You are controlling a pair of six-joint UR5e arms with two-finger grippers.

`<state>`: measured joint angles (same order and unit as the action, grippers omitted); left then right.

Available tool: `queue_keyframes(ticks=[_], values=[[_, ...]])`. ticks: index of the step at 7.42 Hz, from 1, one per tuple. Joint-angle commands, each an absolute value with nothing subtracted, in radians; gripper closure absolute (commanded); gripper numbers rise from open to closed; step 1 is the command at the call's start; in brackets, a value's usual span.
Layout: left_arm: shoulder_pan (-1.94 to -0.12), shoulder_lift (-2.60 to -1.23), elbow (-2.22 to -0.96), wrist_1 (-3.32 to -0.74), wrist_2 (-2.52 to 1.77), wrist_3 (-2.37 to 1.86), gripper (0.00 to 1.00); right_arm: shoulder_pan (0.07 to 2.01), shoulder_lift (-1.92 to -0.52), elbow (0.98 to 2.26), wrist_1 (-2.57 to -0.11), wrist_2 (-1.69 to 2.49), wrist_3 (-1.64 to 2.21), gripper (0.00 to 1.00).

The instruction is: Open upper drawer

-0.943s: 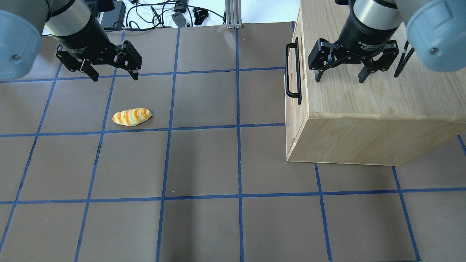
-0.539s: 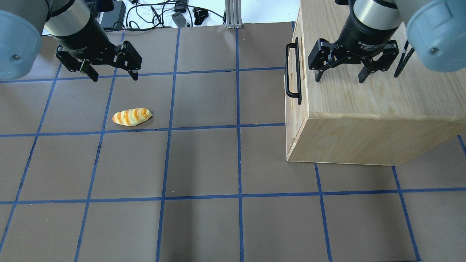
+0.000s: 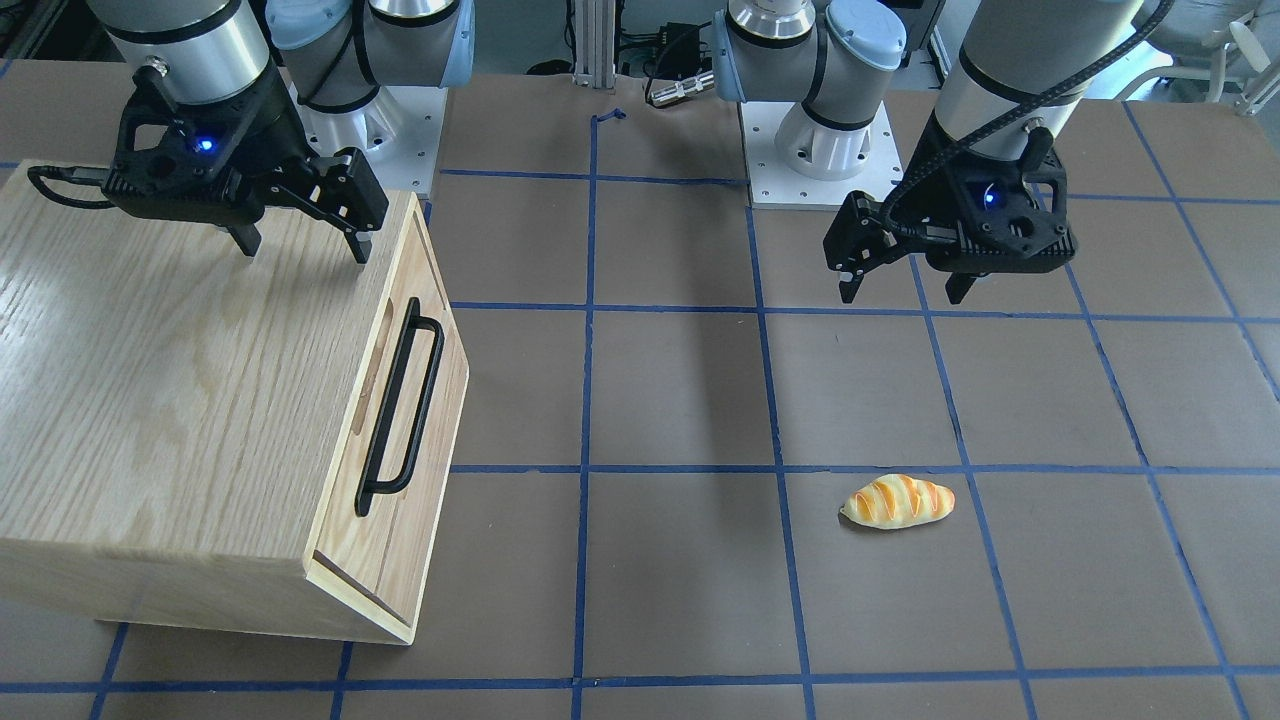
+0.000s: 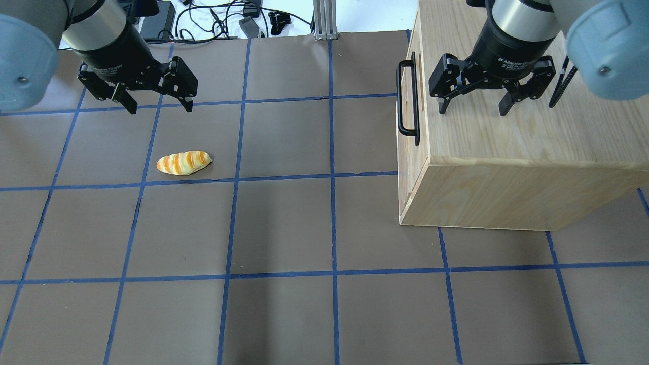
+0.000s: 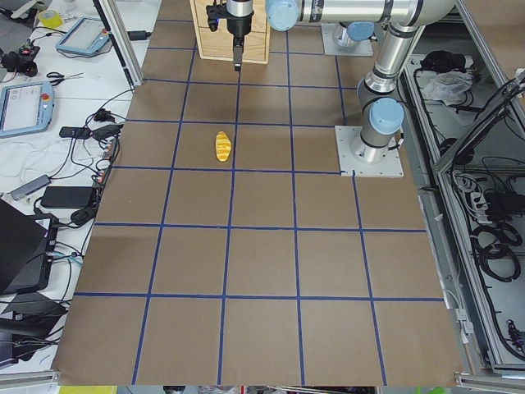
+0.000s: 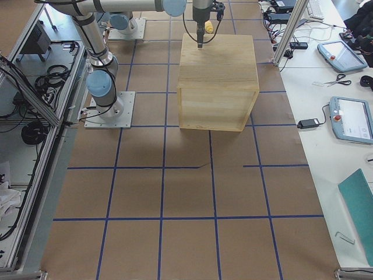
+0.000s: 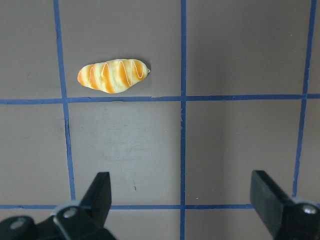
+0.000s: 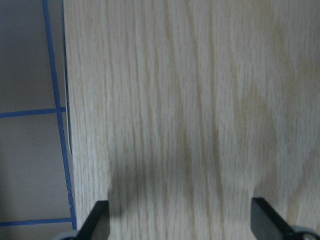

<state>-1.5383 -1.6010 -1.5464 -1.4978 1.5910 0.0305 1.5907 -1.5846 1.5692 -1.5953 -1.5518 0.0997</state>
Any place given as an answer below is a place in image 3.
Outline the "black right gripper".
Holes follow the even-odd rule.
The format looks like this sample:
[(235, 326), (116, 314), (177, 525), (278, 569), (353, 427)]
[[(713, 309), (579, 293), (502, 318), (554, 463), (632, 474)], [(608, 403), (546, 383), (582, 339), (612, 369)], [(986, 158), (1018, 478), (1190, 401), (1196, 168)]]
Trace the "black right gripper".
[(179, 104), (159, 70), (133, 74), (136, 90), (122, 114), (116, 151), (102, 195), (132, 217), (227, 225), (247, 258), (262, 236), (259, 195), (335, 227), (358, 264), (369, 261), (372, 232), (389, 199), (361, 149), (310, 158), (311, 147), (285, 81), (265, 69), (221, 101)]

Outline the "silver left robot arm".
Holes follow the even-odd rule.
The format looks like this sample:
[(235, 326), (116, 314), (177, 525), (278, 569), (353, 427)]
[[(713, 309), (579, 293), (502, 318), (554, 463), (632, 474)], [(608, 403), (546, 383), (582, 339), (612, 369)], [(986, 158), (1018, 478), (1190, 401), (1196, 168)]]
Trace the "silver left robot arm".
[[(951, 304), (982, 277), (1070, 263), (1057, 138), (1091, 81), (1170, 6), (1134, 26), (1137, 1), (980, 3), (901, 181), (884, 197), (852, 190), (826, 233), (842, 301), (909, 255), (948, 274)], [(788, 104), (774, 143), (785, 163), (815, 179), (854, 176), (908, 49), (900, 17), (879, 1), (730, 1), (710, 26), (717, 94)]]

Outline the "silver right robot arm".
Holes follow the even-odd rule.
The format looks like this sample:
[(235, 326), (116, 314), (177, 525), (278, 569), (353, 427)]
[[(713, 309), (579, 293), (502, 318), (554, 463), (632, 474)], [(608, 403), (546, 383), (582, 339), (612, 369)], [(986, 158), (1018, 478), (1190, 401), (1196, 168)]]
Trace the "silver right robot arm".
[(402, 138), (394, 87), (474, 70), (471, 1), (92, 1), (131, 65), (111, 165), (73, 170), (101, 209), (215, 225), (253, 256), (269, 208), (337, 228), (357, 263), (389, 201), (372, 158)]

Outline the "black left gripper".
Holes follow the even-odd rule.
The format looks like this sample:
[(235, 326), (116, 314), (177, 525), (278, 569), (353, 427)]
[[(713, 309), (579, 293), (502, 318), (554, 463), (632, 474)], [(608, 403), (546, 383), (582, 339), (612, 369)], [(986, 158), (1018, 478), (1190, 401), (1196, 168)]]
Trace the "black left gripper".
[[(951, 305), (964, 301), (982, 273), (1048, 273), (1075, 256), (1068, 174), (1053, 135), (1033, 129), (1024, 146), (1014, 160), (961, 151), (918, 186), (918, 215), (956, 234), (925, 252), (931, 266), (952, 273), (945, 283)], [(869, 193), (850, 192), (823, 238), (842, 304), (852, 304), (867, 273), (925, 251), (922, 237), (887, 231), (879, 209)]]

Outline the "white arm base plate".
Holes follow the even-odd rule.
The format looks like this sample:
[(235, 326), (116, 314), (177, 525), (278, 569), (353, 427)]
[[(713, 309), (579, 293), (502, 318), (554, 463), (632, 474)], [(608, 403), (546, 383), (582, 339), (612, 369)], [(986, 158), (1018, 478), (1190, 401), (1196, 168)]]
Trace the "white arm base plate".
[(390, 86), (353, 111), (330, 114), (300, 106), (298, 113), (319, 154), (361, 149), (384, 190), (429, 199), (448, 99), (447, 88)]
[(854, 131), (818, 124), (797, 102), (745, 102), (740, 118), (755, 209), (837, 210), (854, 190), (882, 200), (902, 178), (884, 105)]

